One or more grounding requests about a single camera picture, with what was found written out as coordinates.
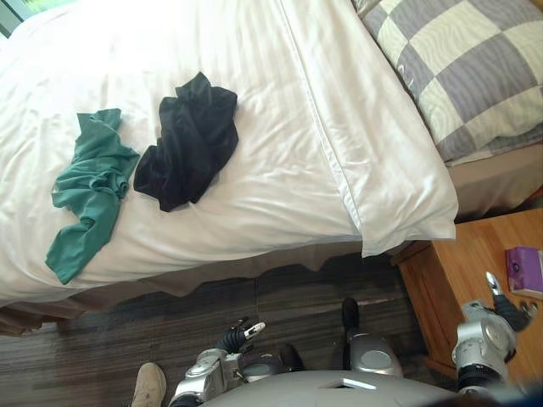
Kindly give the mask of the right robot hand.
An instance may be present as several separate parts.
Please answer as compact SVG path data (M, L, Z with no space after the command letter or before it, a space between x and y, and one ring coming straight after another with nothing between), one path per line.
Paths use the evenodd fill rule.
M526 329L539 311L538 304L522 301L518 308L501 290L501 285L493 273L486 271L485 279L492 292L495 313L505 319L515 332Z

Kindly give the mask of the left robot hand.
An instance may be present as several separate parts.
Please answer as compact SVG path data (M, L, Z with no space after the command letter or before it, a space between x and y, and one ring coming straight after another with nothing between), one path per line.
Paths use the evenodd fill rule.
M244 316L239 318L237 324L217 341L216 347L228 354L236 354L247 342L260 335L265 329L264 321L250 323L249 317Z

